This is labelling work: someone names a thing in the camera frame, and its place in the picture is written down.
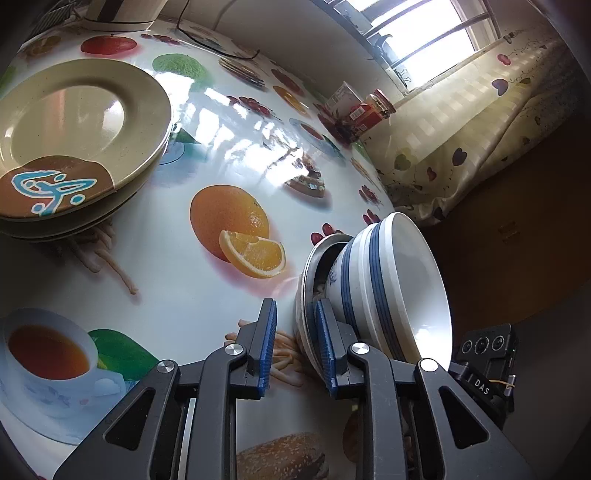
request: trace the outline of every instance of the rubber band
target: rubber band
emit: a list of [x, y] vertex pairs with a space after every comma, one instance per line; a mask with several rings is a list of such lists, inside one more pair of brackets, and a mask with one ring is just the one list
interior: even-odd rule
[[512, 387], [515, 388], [515, 385], [509, 382], [503, 382], [502, 380], [489, 380], [490, 383], [500, 383], [506, 387]]

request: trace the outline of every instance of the curtain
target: curtain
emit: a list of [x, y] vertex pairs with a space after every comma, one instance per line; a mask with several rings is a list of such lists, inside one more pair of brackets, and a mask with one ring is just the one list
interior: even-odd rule
[[552, 133], [581, 79], [551, 27], [516, 31], [412, 91], [362, 141], [396, 210], [431, 225]]

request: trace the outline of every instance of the electric kettle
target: electric kettle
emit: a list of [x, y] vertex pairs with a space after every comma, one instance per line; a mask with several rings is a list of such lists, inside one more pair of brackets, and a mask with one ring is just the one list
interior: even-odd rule
[[93, 0], [82, 25], [91, 30], [133, 32], [146, 30], [167, 0]]

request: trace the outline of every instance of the window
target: window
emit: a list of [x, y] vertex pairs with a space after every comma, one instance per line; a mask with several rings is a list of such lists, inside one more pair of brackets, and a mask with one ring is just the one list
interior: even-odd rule
[[500, 37], [488, 0], [312, 1], [354, 27], [347, 30], [396, 75], [403, 93]]

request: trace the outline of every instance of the stack of bowls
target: stack of bowls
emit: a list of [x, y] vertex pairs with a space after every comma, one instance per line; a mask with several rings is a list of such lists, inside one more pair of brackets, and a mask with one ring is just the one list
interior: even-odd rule
[[392, 213], [341, 251], [326, 282], [337, 320], [390, 358], [447, 369], [452, 322], [441, 275], [414, 222]]
[[167, 148], [171, 105], [116, 60], [57, 64], [0, 100], [0, 232], [52, 241], [113, 214]]

